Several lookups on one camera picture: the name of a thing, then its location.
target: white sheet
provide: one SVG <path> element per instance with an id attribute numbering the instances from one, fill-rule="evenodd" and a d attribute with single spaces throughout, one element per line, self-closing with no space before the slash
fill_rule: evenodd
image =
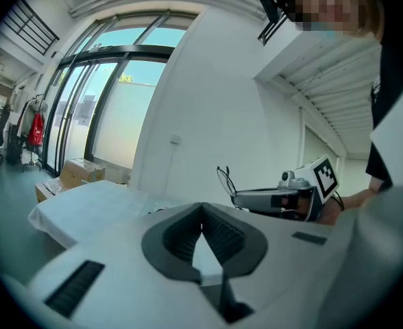
<path id="1" fill-rule="evenodd" d="M 102 180 L 41 202 L 28 220 L 68 249 L 114 223 L 187 203 Z"/>

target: black shirt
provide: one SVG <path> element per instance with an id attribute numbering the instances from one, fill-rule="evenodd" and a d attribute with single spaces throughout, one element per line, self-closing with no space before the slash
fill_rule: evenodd
<path id="1" fill-rule="evenodd" d="M 371 92 L 374 128 L 384 119 L 403 92 L 403 0 L 380 0 L 384 8 L 384 34 L 381 45 L 380 89 Z M 371 146 L 366 173 L 386 181 L 390 177 L 374 144 Z"/>

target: red bag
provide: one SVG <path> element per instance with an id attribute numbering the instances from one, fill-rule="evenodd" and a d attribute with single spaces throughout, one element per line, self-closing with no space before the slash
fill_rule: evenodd
<path id="1" fill-rule="evenodd" d="M 31 129 L 28 134 L 28 143 L 30 145 L 42 145 L 43 143 L 43 118 L 40 113 L 36 113 L 32 121 Z"/>

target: gray floor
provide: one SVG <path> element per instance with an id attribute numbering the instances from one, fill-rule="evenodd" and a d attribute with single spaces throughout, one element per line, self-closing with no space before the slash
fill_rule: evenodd
<path id="1" fill-rule="evenodd" d="M 38 167 L 0 166 L 0 272 L 26 284 L 64 249 L 50 236 L 35 230 L 27 216 L 37 204 L 34 185 L 51 179 Z"/>

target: cardboard box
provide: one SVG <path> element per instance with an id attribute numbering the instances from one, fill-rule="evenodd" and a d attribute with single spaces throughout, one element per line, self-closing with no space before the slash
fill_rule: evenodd
<path id="1" fill-rule="evenodd" d="M 106 176 L 106 168 L 89 162 L 83 158 L 67 160 L 64 163 L 60 177 L 36 184 L 36 196 L 38 203 L 61 194 L 86 182 L 103 180 Z"/>

